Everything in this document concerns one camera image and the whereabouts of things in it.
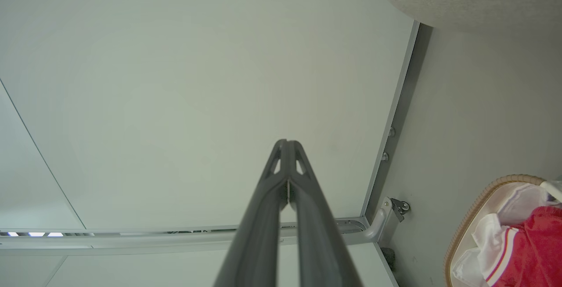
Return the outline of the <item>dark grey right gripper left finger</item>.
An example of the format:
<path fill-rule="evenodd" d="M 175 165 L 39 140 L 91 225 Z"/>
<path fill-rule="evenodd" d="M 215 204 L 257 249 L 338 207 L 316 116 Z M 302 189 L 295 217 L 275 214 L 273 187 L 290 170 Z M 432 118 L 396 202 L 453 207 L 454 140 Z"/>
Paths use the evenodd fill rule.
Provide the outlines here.
<path fill-rule="evenodd" d="M 280 212 L 288 203 L 287 139 L 277 141 L 235 231 L 215 287 L 275 287 Z"/>

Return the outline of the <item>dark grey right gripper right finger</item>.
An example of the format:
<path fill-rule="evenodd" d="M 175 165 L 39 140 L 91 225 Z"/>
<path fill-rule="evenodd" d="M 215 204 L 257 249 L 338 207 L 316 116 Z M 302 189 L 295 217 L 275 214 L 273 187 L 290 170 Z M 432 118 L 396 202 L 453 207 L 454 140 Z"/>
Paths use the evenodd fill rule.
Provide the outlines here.
<path fill-rule="evenodd" d="M 361 287 L 339 227 L 301 143 L 288 143 L 289 199 L 297 215 L 302 287 Z"/>

